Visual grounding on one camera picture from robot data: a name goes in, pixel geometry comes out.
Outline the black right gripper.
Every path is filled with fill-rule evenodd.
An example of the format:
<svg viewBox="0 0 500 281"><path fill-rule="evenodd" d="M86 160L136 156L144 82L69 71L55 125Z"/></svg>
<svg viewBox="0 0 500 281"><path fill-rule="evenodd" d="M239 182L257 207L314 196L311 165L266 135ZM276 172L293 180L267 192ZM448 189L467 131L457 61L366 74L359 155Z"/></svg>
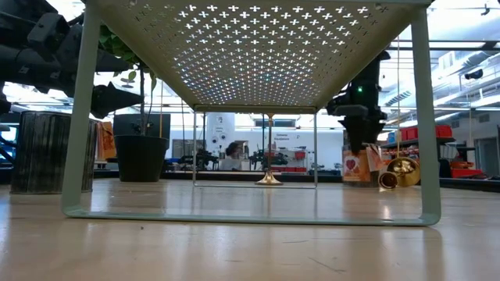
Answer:
<svg viewBox="0 0 500 281"><path fill-rule="evenodd" d="M387 114L378 105L378 84L348 84L326 105L330 116L344 116L342 125L347 130L352 153L377 142L384 128Z"/></svg>

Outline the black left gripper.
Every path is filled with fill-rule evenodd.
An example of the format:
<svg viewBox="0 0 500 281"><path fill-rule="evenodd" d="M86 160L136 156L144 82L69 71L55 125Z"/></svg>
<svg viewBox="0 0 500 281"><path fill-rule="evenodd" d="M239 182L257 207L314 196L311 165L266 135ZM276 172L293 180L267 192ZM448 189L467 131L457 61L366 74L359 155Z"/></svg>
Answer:
<svg viewBox="0 0 500 281"><path fill-rule="evenodd" d="M23 83L46 93L50 89L74 92L82 25L68 22L56 11L26 11L30 21L23 38ZM122 72L128 62L101 49L96 72ZM104 119L110 112L141 104L143 97L116 88L112 83L93 87L90 113Z"/></svg>

